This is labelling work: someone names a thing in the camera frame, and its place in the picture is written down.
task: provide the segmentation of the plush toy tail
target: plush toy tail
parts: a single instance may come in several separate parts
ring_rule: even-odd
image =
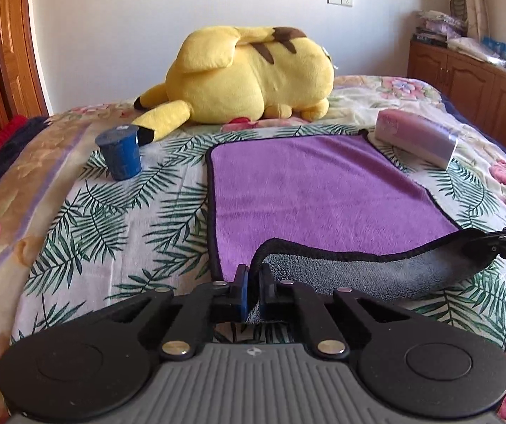
[[[133,104],[133,108],[140,111],[150,110],[167,101],[169,97],[166,95],[166,84],[161,83],[141,94]]]
[[[133,124],[139,126],[139,146],[166,137],[190,119],[190,106],[184,100],[175,100],[160,105],[139,116]]]
[[[184,40],[176,62],[182,73],[227,68],[233,63],[237,44],[283,43],[304,36],[300,30],[289,27],[206,27]]]

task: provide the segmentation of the black towel border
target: black towel border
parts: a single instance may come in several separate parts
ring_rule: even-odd
[[[385,156],[379,149],[373,145],[373,143],[369,140],[369,131],[368,129],[360,129],[357,134],[319,134],[319,135],[298,135],[296,137],[291,137],[289,135],[284,135],[282,137],[266,137],[266,138],[256,138],[252,140],[246,140],[245,142],[251,142],[251,141],[259,141],[259,140],[276,140],[280,138],[306,138],[306,137],[358,137],[361,136],[363,139],[371,146],[371,148],[374,148],[375,151],[377,151],[380,155],[382,155],[388,162],[390,162],[392,165],[394,163]],[[206,151],[206,170],[207,170],[207,199],[208,199],[208,216],[207,216],[207,225],[206,225],[206,245],[208,247],[208,261],[210,266],[210,276],[212,277],[212,280],[224,280],[224,275],[221,270],[221,263],[220,263],[220,254],[218,252],[217,248],[217,240],[216,240],[216,196],[215,196],[215,186],[214,186],[214,169],[213,169],[213,162],[212,162],[212,152],[218,148],[221,145],[231,145],[234,143],[242,143],[244,141],[237,141],[237,142],[222,142],[217,143],[213,146],[211,146]],[[451,233],[450,235],[443,236],[442,238],[439,238],[435,241],[429,242],[423,246],[416,247],[416,249],[409,250],[407,252],[399,253],[399,254],[390,254],[390,255],[374,255],[374,254],[368,254],[363,252],[330,252],[329,250],[323,250],[323,249],[315,249],[313,247],[304,246],[295,242],[286,241],[284,239],[279,238],[272,238],[267,241],[265,241],[263,244],[259,246],[255,254],[253,255],[251,266],[249,267],[249,273],[250,277],[255,275],[260,265],[262,264],[263,260],[273,254],[276,253],[275,250],[279,249],[280,252],[283,253],[282,250],[286,250],[288,255],[298,255],[302,257],[307,258],[320,258],[320,259],[328,259],[333,261],[356,261],[356,260],[363,260],[366,261],[382,261],[382,262],[388,262],[388,261],[395,261],[400,260],[404,258],[410,258],[416,255],[419,255],[424,252],[428,252],[429,250],[432,250],[435,247],[440,247],[444,245],[444,242],[442,240],[447,240],[447,238],[454,239],[453,236],[456,233],[460,233],[463,231],[475,231],[478,233],[480,230],[469,228],[469,229],[463,229],[461,226],[459,226],[449,215],[447,215],[446,212],[440,207],[438,202],[433,197],[432,193],[425,188],[422,187],[426,193],[428,194],[430,200],[432,203],[437,207],[437,209],[442,213],[442,215],[457,228],[457,231],[454,233]],[[342,257],[349,256],[350,259],[342,259]]]

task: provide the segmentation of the stuffed animal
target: stuffed animal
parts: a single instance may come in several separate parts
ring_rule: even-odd
[[[159,140],[187,120],[289,118],[293,110],[317,120],[328,111],[333,77],[325,49],[298,29],[197,30],[182,44],[165,82],[135,101],[135,108],[148,110],[134,121],[139,144]]]

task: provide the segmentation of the pile of items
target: pile of items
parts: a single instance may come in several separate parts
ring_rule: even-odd
[[[467,22],[438,11],[421,11],[418,21],[414,41],[446,48],[447,40],[467,36]]]

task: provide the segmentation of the gray ribbed panel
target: gray ribbed panel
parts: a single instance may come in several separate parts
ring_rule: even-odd
[[[208,344],[159,369],[149,387],[90,424],[416,424],[385,408],[344,364],[309,356],[300,344]],[[499,424],[493,414],[467,422]],[[15,416],[11,424],[33,424]]]

